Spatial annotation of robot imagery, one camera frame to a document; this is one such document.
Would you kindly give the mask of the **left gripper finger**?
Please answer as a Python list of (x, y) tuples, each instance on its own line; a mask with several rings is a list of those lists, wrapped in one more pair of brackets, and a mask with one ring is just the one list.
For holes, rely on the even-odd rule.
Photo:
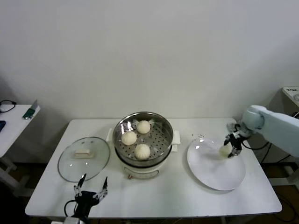
[(108, 189), (107, 189), (107, 179), (108, 179), (108, 177), (105, 178), (105, 182), (104, 182), (104, 184), (103, 184), (103, 186), (102, 186), (102, 189), (101, 189), (99, 192), (97, 192), (97, 193), (93, 196), (93, 198), (95, 198), (95, 199), (103, 199), (104, 197), (107, 196), (107, 194), (108, 194)]
[(74, 186), (75, 196), (82, 196), (81, 187), (85, 181), (86, 174), (82, 175), (77, 185)]

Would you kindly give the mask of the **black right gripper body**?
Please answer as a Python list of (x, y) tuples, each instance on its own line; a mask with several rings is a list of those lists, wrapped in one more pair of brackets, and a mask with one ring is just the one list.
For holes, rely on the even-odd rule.
[(230, 143), (234, 151), (242, 150), (243, 138), (239, 134), (230, 134)]

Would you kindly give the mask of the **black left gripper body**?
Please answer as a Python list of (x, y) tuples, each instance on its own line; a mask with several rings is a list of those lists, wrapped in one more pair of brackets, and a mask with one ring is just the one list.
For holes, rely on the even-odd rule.
[(74, 216), (89, 216), (90, 210), (93, 206), (98, 205), (96, 192), (82, 191), (82, 196), (76, 196), (75, 201), (77, 208), (75, 209)]

